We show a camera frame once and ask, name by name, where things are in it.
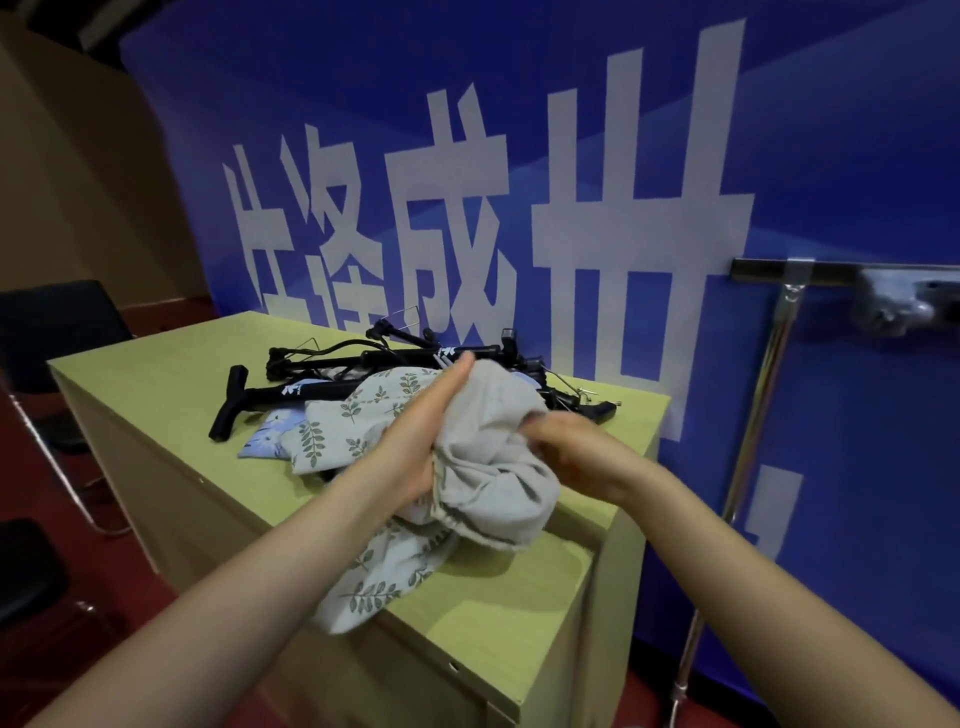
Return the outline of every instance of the light green tabletop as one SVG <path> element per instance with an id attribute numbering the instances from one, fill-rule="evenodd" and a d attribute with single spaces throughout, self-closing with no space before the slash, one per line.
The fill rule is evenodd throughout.
<path id="1" fill-rule="evenodd" d="M 249 312 L 67 356 L 52 366 L 267 528 L 315 495 L 319 481 L 305 482 L 278 460 L 236 457 L 260 415 L 241 415 L 225 443 L 211 442 L 207 432 L 224 401 L 231 365 L 247 367 L 247 386 L 270 386 L 264 374 L 268 349 L 294 348 L 311 337 L 327 347 L 355 335 Z M 349 348 L 338 355 L 359 352 Z M 622 401 L 605 429 L 644 454 L 656 443 L 669 398 L 565 378 L 598 393 L 599 400 Z M 616 513 L 567 489 L 561 503 L 601 529 L 610 527 Z M 583 547 L 548 533 L 513 557 L 467 545 L 390 611 L 521 701 L 591 558 Z"/>

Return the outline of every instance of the chair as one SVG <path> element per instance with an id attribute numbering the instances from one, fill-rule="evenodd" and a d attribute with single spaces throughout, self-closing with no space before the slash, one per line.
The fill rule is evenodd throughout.
<path id="1" fill-rule="evenodd" d="M 90 452 L 73 415 L 64 409 L 34 422 L 17 395 L 58 392 L 47 365 L 50 359 L 130 339 L 120 312 L 97 280 L 0 293 L 0 367 L 6 374 L 7 395 L 13 409 L 86 522 L 106 536 L 119 536 L 130 528 L 110 530 L 97 523 L 54 454 L 54 450 L 62 454 Z M 102 477 L 84 487 L 101 482 Z"/>
<path id="2" fill-rule="evenodd" d="M 39 524 L 29 519 L 0 522 L 0 632 L 52 609 L 69 583 L 60 556 Z M 93 618 L 110 645 L 120 642 L 119 631 L 96 606 L 74 600 L 69 607 L 71 619 L 58 630 L 61 635 L 79 620 Z M 67 685 L 61 680 L 0 679 L 0 692 L 59 692 Z"/>

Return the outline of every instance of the floor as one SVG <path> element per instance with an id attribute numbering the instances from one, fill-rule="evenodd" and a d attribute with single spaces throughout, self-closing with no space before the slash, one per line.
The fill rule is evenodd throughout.
<path id="1" fill-rule="evenodd" d="M 188 326 L 214 315 L 206 301 L 159 303 L 128 308 L 123 314 L 131 331 L 138 336 Z M 25 405 L 36 416 L 60 407 L 61 400 L 58 396 L 32 398 Z M 115 624 L 128 632 L 145 624 L 174 600 L 173 592 L 151 570 L 134 536 L 105 539 L 87 527 L 6 399 L 0 400 L 0 443 L 0 463 L 3 464 L 0 520 L 29 517 L 40 522 L 66 562 L 72 581 L 68 598 L 49 616 L 51 624 L 41 623 L 45 618 L 37 618 L 8 630 L 0 636 L 5 641 L 0 641 L 0 647 L 17 641 L 30 643 L 34 637 L 49 632 L 69 614 L 71 596 L 99 605 Z M 64 465 L 75 482 L 87 482 L 99 474 L 90 456 L 66 458 Z M 96 506 L 98 517 L 119 522 L 118 510 L 109 502 L 108 494 L 103 495 Z M 53 647 L 34 650 L 12 667 L 4 667 L 2 677 L 36 679 L 35 671 L 40 669 L 44 678 L 52 679 L 50 665 L 56 663 L 60 670 L 56 677 L 68 680 L 81 674 L 90 659 L 95 660 L 108 646 L 109 642 L 92 622 L 81 622 L 68 639 L 57 645 L 56 651 Z M 0 651 L 12 654 L 5 649 Z M 0 728 L 19 728 L 43 704 L 42 697 L 31 702 L 22 694 L 6 702 L 0 699 Z M 635 675 L 628 674 L 615 728 L 654 728 L 658 725 L 658 710 L 659 700 L 654 692 Z M 244 698 L 226 723 L 228 728 L 282 728 L 283 725 L 256 691 Z M 691 702 L 684 711 L 681 728 L 735 726 Z"/>

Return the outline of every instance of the wooden cabinet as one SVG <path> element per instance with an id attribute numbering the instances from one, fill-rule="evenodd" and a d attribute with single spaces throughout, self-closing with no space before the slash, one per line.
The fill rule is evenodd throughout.
<path id="1" fill-rule="evenodd" d="M 232 364 L 262 386 L 271 346 L 348 338 L 256 313 L 65 357 L 53 367 L 155 570 L 182 592 L 292 514 L 319 483 L 238 459 L 259 420 L 206 433 Z M 591 383 L 608 424 L 653 454 L 667 398 Z M 623 687 L 644 540 L 625 514 L 564 489 L 517 554 L 462 543 L 366 624 L 304 626 L 263 687 L 292 726 L 610 725 Z"/>

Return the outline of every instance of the beige wall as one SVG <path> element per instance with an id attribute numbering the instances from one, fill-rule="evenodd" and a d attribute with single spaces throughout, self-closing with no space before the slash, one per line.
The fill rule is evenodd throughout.
<path id="1" fill-rule="evenodd" d="M 118 305 L 206 294 L 133 80 L 0 12 L 0 290 L 99 279 Z"/>

